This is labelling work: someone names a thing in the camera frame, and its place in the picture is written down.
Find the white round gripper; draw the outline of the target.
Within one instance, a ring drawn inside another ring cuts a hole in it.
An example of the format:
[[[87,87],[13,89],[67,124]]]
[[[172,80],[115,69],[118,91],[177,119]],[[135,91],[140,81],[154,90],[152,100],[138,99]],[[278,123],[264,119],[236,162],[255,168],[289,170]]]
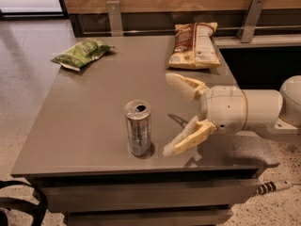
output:
[[[204,82],[177,73],[167,73],[166,82],[187,101],[199,101],[198,114],[163,149],[163,156],[175,156],[198,146],[215,132],[234,135],[246,122],[246,97],[235,86],[208,88]]]

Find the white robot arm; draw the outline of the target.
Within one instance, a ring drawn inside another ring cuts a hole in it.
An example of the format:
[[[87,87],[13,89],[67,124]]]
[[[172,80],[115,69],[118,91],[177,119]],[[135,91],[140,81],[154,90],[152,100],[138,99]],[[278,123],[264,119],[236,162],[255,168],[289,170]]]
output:
[[[202,81],[176,73],[167,73],[166,81],[187,101],[198,102],[198,114],[164,147],[164,156],[183,153],[213,134],[252,131],[275,141],[300,139],[300,75],[285,80],[279,90],[236,86],[209,88]]]

